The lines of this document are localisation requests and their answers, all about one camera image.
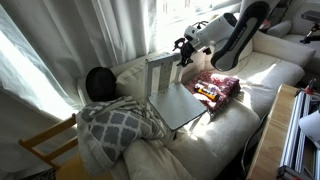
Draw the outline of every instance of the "white couch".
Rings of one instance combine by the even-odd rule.
[[[305,36],[310,32],[313,22],[301,18],[301,14],[308,10],[320,12],[320,2],[306,1],[289,20],[285,20],[267,31],[267,34],[294,42],[297,44],[303,44],[300,40],[303,40]],[[320,84],[320,41],[311,41],[305,46],[311,47],[316,50],[314,57],[304,67],[305,76],[302,82],[308,83],[312,78],[318,79],[317,85]]]
[[[241,94],[228,108],[211,119],[201,119],[181,128],[173,141],[133,142],[111,170],[115,179],[214,179],[243,149],[247,139],[271,108],[281,84],[295,85],[303,76],[303,66],[315,50],[299,44],[257,33],[242,52],[239,64],[228,72],[210,65],[210,57],[194,55],[195,61],[184,70],[182,82],[200,70],[210,70],[240,79]],[[117,76],[119,95],[131,95],[141,101],[146,58],[112,68]]]

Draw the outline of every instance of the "white curtain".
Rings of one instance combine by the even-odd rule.
[[[77,80],[155,50],[156,1],[5,0],[2,5],[76,104]]]

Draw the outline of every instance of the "plaid blanket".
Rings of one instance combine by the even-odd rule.
[[[219,98],[216,101],[213,101],[207,96],[195,91],[194,87],[199,80],[214,85],[216,93],[219,95]],[[200,73],[191,81],[185,84],[185,87],[193,94],[195,98],[207,106],[213,115],[216,115],[227,108],[227,105],[240,93],[241,89],[239,79],[222,74],[213,74],[203,70],[200,71]]]

